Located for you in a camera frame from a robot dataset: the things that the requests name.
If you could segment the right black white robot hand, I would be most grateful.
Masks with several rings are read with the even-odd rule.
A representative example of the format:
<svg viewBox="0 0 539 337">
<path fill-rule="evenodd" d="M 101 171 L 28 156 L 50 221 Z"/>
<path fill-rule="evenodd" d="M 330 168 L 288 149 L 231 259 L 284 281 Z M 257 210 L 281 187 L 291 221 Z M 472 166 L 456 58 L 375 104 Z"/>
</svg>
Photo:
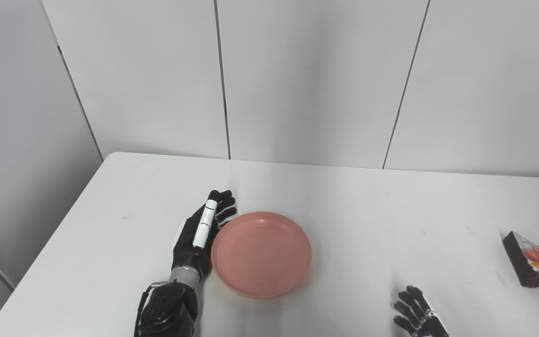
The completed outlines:
<svg viewBox="0 0 539 337">
<path fill-rule="evenodd" d="M 421 289 L 413 285 L 398 292 L 398 300 L 393 304 L 398 312 L 393 322 L 411 337 L 449 337 L 438 313 L 427 301 Z"/>
</svg>

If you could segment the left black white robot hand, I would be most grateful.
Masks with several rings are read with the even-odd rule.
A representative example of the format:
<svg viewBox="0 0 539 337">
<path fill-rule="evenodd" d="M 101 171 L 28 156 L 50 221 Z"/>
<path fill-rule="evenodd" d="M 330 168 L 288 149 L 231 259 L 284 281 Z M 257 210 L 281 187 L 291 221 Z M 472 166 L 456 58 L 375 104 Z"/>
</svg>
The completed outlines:
<svg viewBox="0 0 539 337">
<path fill-rule="evenodd" d="M 212 270 L 211 248 L 220 230 L 237 214 L 231 190 L 212 190 L 206 202 L 186 219 L 173 249 L 172 269 L 196 271 L 199 281 Z"/>
</svg>

